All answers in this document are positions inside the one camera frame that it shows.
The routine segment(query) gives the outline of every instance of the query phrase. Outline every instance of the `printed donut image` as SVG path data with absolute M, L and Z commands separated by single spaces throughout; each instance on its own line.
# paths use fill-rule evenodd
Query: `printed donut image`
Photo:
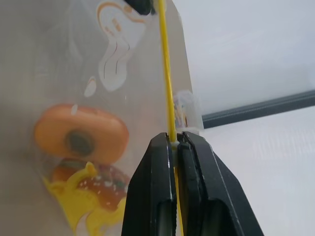
M 125 151 L 126 125 L 105 111 L 56 105 L 44 112 L 34 129 L 38 146 L 46 153 L 102 164 L 116 162 Z
M 54 169 L 52 182 L 67 181 L 74 173 L 84 169 L 86 162 L 64 159 Z M 82 179 L 77 189 L 92 191 L 100 205 L 108 211 L 116 211 L 119 202 L 127 196 L 129 177 L 113 166 L 95 165 L 97 176 Z

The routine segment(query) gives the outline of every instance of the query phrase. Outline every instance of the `yellow cartoon character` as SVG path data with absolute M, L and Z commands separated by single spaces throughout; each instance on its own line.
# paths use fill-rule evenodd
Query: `yellow cartoon character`
M 94 192 L 93 188 L 89 189 L 88 179 L 94 180 L 93 186 L 100 186 L 102 183 L 97 181 L 102 178 L 91 162 L 88 162 L 84 169 L 71 175 L 67 181 L 50 183 L 45 179 L 44 182 L 63 207 L 76 235 L 79 235 L 80 229 L 82 231 L 86 228 L 90 236 L 103 236 L 107 228 L 122 222 L 126 198 L 122 198 L 114 210 L 105 209 L 100 203 L 101 190 Z M 85 219 L 86 227 L 78 224 L 82 219 Z

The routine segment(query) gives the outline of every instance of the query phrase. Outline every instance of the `orange donut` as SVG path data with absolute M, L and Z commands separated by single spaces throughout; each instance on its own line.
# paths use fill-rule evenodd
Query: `orange donut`
M 89 107 L 62 104 L 49 108 L 34 129 L 38 146 L 60 157 L 111 164 L 125 151 L 129 133 L 116 116 Z

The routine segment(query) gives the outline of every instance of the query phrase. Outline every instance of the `printed cartoon graphic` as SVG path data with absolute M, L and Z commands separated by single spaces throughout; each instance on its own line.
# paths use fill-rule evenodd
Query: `printed cartoon graphic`
M 118 117 L 72 104 L 46 110 L 35 125 L 34 136 L 48 154 L 103 164 L 116 162 L 129 140 L 127 127 Z
M 76 172 L 84 169 L 86 162 L 63 159 L 54 169 L 52 182 L 68 181 Z M 77 188 L 90 190 L 97 194 L 100 205 L 109 211 L 117 210 L 122 198 L 126 197 L 129 177 L 114 166 L 95 163 L 98 174 L 93 178 L 83 178 Z
M 104 87 L 114 91 L 126 80 L 126 63 L 145 31 L 145 20 L 126 3 L 103 2 L 96 14 L 99 26 L 109 40 L 98 73 Z
M 61 166 L 71 169 L 66 163 Z M 124 217 L 126 193 L 119 194 L 121 190 L 113 191 L 117 196 L 116 201 L 110 201 L 110 197 L 108 197 L 110 194 L 106 194 L 106 192 L 109 193 L 113 187 L 108 188 L 104 185 L 104 182 L 101 181 L 102 177 L 99 176 L 91 162 L 88 162 L 84 169 L 72 174 L 66 181 L 62 180 L 66 178 L 64 173 L 61 176 L 57 173 L 53 175 L 54 181 L 49 182 L 44 179 L 44 182 L 47 189 L 63 206 L 68 222 L 77 236 L 83 236 L 86 233 L 89 236 L 103 236 L 110 227 L 121 223 Z

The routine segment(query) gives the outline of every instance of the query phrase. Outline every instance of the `black plastic part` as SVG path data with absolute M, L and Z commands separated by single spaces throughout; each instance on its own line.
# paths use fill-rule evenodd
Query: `black plastic part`
M 205 139 L 190 132 L 184 132 L 182 139 L 193 149 L 196 171 L 202 183 L 203 222 L 199 235 L 263 236 L 239 181 Z
M 179 196 L 184 235 L 199 236 L 203 215 L 201 183 L 190 145 L 180 138 L 178 140 L 180 141 L 177 147 Z
M 140 15 L 155 14 L 153 0 L 125 0 Z
M 205 129 L 315 106 L 315 90 L 202 116 Z
M 122 236 L 175 236 L 176 190 L 166 133 L 149 144 L 127 193 Z

